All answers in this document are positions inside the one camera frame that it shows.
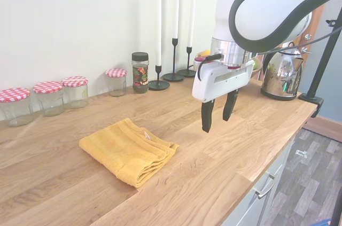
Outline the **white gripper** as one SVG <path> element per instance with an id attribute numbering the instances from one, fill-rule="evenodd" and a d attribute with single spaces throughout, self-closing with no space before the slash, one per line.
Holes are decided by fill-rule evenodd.
<path id="1" fill-rule="evenodd" d="M 228 121 L 234 109 L 239 88 L 248 84 L 253 71 L 250 60 L 240 69 L 228 69 L 226 64 L 212 62 L 198 68 L 192 88 L 193 98 L 203 102 L 201 105 L 202 130 L 208 133 L 212 125 L 212 112 L 216 98 L 227 94 L 223 109 L 223 120 Z"/>

